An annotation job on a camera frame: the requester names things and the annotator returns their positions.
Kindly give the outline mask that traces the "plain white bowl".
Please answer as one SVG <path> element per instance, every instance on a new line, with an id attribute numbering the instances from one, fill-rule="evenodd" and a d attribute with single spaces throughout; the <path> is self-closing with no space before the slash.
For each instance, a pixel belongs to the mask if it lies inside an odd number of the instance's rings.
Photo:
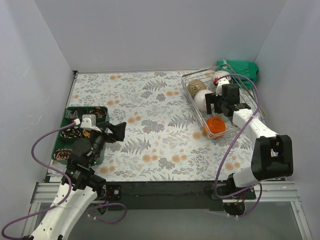
<path id="1" fill-rule="evenodd" d="M 194 96 L 194 104 L 200 111 L 206 111 L 207 105 L 206 105 L 206 94 L 212 94 L 213 92 L 208 89 L 203 89 L 197 92 L 197 94 Z"/>

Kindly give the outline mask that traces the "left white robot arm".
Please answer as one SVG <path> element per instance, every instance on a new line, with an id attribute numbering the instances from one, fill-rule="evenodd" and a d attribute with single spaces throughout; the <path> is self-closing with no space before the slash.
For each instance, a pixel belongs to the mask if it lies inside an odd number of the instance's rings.
<path id="1" fill-rule="evenodd" d="M 81 120 L 75 119 L 73 125 L 88 131 L 90 137 L 74 142 L 57 194 L 38 227 L 24 236 L 25 240 L 66 240 L 94 200 L 110 198 L 107 181 L 96 175 L 92 167 L 106 143 L 124 140 L 126 122 L 96 124 L 93 115 L 84 115 Z"/>

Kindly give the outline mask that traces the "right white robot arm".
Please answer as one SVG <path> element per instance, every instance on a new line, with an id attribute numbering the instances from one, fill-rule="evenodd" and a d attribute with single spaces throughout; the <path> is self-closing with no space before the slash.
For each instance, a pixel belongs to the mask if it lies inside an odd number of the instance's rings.
<path id="1" fill-rule="evenodd" d="M 229 175 L 219 194 L 218 181 L 214 181 L 214 194 L 219 199 L 237 199 L 260 182 L 289 177 L 294 172 L 292 139 L 268 128 L 247 103 L 240 102 L 240 90 L 235 84 L 224 84 L 221 93 L 205 94 L 207 112 L 214 111 L 229 118 L 240 128 L 238 136 L 245 134 L 253 143 L 250 166 Z"/>

